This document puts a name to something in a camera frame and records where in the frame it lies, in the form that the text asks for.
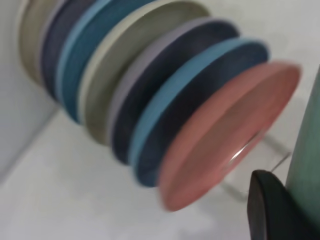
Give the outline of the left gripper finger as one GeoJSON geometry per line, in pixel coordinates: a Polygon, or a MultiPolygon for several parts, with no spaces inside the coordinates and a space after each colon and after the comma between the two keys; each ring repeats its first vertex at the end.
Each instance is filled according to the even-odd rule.
{"type": "Polygon", "coordinates": [[[320,232],[303,214],[282,182],[270,171],[252,172],[247,217],[252,240],[320,238],[320,232]]]}

